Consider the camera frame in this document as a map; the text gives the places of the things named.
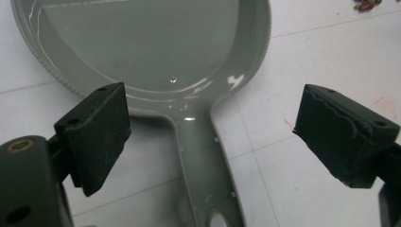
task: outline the screw hole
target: screw hole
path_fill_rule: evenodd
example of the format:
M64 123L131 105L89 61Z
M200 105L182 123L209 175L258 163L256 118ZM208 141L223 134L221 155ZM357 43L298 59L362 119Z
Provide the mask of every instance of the screw hole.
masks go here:
M7 151L9 153L18 153L31 148L34 144L35 142L31 139L19 140L17 142L10 144L7 147Z
M384 127L384 126L386 126L386 123L384 123L383 121L375 121L375 125Z
M79 122L79 119L71 119L67 121L68 125L76 125Z
M7 216L6 223L7 224L18 223L18 222L22 221L23 219L25 219L26 217L28 217L30 215L30 213L31 213L31 210L29 207L27 207L27 206L20 207L20 208L14 210L13 212L11 212L11 214L9 214Z

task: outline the colorful object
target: colorful object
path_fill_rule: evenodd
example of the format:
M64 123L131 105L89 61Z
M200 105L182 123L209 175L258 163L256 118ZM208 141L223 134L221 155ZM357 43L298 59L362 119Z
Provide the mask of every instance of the colorful object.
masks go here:
M358 4L355 5L355 10L359 12L367 12L372 10L374 7L379 5L382 0L355 0Z

